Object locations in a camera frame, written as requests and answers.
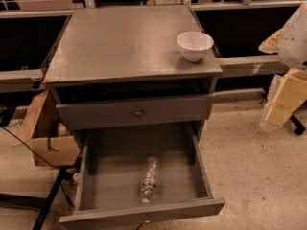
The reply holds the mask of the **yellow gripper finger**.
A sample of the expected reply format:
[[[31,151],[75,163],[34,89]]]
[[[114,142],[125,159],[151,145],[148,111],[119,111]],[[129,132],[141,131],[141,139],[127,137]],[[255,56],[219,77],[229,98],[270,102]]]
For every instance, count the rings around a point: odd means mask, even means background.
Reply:
[[[267,99],[260,128],[272,132],[282,128],[307,100],[307,71],[291,69],[283,77],[275,75]]]
[[[279,37],[283,33],[283,30],[280,29],[269,36],[265,41],[263,41],[260,46],[258,47],[260,52],[266,54],[274,54],[277,52],[277,46],[279,42]]]

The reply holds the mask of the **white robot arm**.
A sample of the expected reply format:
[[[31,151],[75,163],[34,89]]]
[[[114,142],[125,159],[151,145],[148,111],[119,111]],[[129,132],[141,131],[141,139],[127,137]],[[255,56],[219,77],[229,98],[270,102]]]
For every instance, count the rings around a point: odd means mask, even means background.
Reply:
[[[290,70],[271,81],[260,127],[265,132],[279,130],[307,101],[307,2],[303,2],[283,28],[259,46],[264,53],[277,53]]]

